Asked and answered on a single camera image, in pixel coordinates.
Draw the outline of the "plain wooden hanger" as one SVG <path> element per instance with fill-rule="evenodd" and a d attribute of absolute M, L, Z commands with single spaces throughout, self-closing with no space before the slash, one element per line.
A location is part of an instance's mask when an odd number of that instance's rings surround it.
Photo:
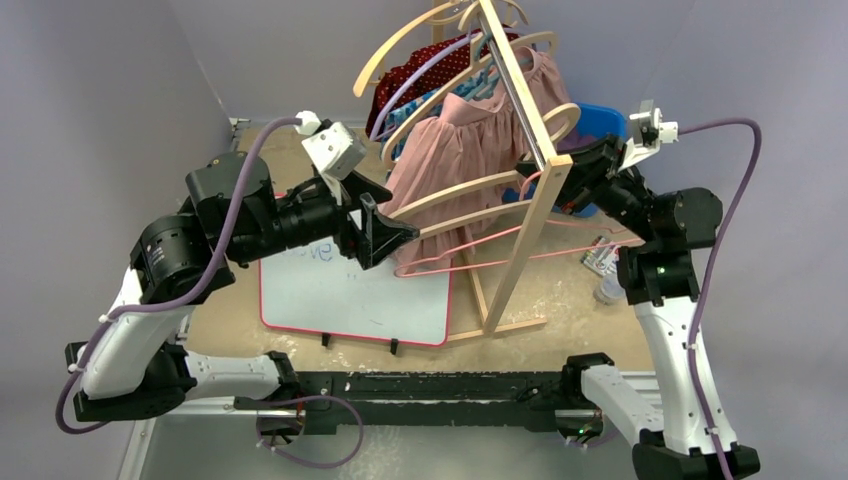
<path fill-rule="evenodd" d="M 542 118 L 545 124 L 554 119 L 564 118 L 566 120 L 566 125 L 559 129 L 555 134 L 552 134 L 550 136 L 550 140 L 552 142 L 556 142 L 563 138 L 565 135 L 567 135 L 576 126 L 577 122 L 580 119 L 580 115 L 581 109 L 575 103 L 567 103 L 558 106 L 555 109 L 552 109 L 547 114 L 545 114 Z M 522 179 L 530 180 L 531 178 L 532 175 L 524 176 L 523 174 L 515 170 L 481 177 L 426 196 L 416 202 L 413 202 L 397 210 L 390 216 L 390 218 L 398 221 L 408 220 L 410 216 L 419 214 L 426 210 L 432 210 L 437 205 L 440 205 L 448 200 L 460 198 L 462 196 L 480 191 L 481 189 L 486 189 L 498 185 L 517 183 Z M 500 216 L 504 213 L 508 213 L 516 209 L 527 209 L 529 205 L 530 201 L 519 201 L 514 204 L 498 205 L 496 207 L 477 210 L 474 212 L 470 212 L 466 215 L 447 219 L 443 222 L 436 223 L 434 225 L 422 229 L 420 231 L 418 239 L 423 240 L 435 236 L 437 234 L 441 234 L 445 231 L 453 230 L 462 226 L 466 226 L 468 224 L 477 223 L 493 216 Z"/>

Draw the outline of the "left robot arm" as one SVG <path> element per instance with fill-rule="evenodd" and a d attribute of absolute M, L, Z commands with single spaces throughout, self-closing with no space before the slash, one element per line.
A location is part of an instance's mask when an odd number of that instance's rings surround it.
<path fill-rule="evenodd" d="M 286 354 L 200 355 L 175 342 L 178 327 L 234 283 L 234 266 L 330 239 L 368 270 L 419 235 L 381 214 L 391 193 L 355 172 L 339 193 L 316 176 L 277 197 L 266 163 L 237 151 L 189 173 L 186 184 L 180 209 L 142 231 L 116 302 L 95 334 L 66 348 L 71 376 L 60 403 L 73 407 L 85 431 L 154 418 L 202 398 L 289 407 L 300 385 Z"/>

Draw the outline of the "purple pleated skirt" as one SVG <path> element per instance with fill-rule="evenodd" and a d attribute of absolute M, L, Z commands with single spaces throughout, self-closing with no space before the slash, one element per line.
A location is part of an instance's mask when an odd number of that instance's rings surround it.
<path fill-rule="evenodd" d="M 582 151 L 598 144 L 599 142 L 603 142 L 608 136 L 609 133 L 593 135 L 573 130 L 559 142 L 557 148 L 561 153 L 570 154 L 571 152 Z"/>

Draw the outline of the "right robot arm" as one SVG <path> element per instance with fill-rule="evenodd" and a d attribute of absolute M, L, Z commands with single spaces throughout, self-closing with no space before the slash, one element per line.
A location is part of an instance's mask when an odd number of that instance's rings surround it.
<path fill-rule="evenodd" d="M 706 283 L 692 254 L 713 247 L 721 200 L 692 187 L 656 194 L 624 163 L 618 136 L 571 152 L 556 203 L 596 205 L 638 239 L 619 249 L 617 278 L 649 346 L 662 405 L 653 407 L 603 354 L 570 357 L 561 392 L 576 407 L 599 407 L 631 447 L 640 479 L 744 479 L 758 473 L 758 452 L 739 442 L 722 408 L 697 317 Z"/>

